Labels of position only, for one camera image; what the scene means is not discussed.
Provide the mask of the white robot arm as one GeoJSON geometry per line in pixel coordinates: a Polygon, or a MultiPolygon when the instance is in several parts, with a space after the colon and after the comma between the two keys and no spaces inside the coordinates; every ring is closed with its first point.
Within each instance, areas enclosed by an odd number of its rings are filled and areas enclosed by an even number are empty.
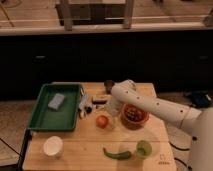
{"type": "Polygon", "coordinates": [[[136,90],[132,80],[125,80],[112,86],[107,112],[116,116],[125,104],[151,113],[191,136],[186,171],[213,171],[213,107],[198,110],[147,96],[136,90]]]}

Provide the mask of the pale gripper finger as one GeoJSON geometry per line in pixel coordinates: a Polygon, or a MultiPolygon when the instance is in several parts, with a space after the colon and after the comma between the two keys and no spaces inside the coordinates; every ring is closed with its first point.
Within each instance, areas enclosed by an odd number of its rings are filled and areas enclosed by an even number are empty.
{"type": "Polygon", "coordinates": [[[109,119],[109,127],[110,129],[115,129],[115,118],[112,116],[108,116],[109,119]]]}

